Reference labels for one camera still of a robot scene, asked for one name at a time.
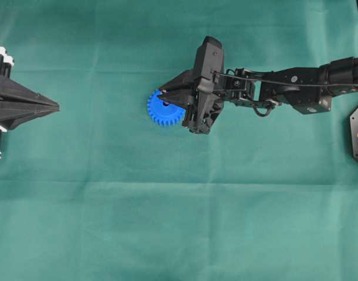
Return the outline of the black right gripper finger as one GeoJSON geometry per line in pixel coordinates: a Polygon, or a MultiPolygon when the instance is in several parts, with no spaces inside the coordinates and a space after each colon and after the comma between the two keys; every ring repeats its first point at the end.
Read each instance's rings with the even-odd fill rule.
{"type": "Polygon", "coordinates": [[[193,69],[185,70],[175,78],[160,86],[161,92],[189,92],[193,90],[193,69]]]}
{"type": "Polygon", "coordinates": [[[169,104],[175,104],[177,106],[188,106],[193,104],[193,96],[183,93],[166,92],[161,95],[161,100],[169,104]]]}

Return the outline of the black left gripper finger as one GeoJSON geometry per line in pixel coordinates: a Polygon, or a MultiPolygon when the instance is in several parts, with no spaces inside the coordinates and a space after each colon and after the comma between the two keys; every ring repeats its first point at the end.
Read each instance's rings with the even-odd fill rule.
{"type": "Polygon", "coordinates": [[[0,100],[59,107],[57,102],[2,75],[0,75],[0,100]]]}
{"type": "Polygon", "coordinates": [[[59,112],[59,107],[23,102],[0,101],[0,126],[8,131],[33,119],[59,112]]]}

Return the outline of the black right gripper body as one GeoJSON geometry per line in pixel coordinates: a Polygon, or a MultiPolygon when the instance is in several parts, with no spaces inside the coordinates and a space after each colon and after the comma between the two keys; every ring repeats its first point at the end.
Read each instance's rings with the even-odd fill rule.
{"type": "Polygon", "coordinates": [[[217,73],[224,70],[222,44],[216,38],[206,36],[197,48],[192,73],[191,96],[183,126],[194,134],[209,134],[212,125],[224,107],[223,100],[214,92],[218,89],[217,73]]]}

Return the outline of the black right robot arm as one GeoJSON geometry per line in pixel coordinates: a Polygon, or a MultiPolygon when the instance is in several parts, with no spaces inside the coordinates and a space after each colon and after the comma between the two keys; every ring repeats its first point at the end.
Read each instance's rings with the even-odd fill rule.
{"type": "Polygon", "coordinates": [[[225,70],[222,44],[207,36],[197,48],[193,68],[159,91],[160,100],[186,111],[183,127],[208,134],[225,102],[251,108],[260,117],[282,104],[304,115],[329,112],[333,98],[358,92],[358,57],[281,71],[225,70]]]}

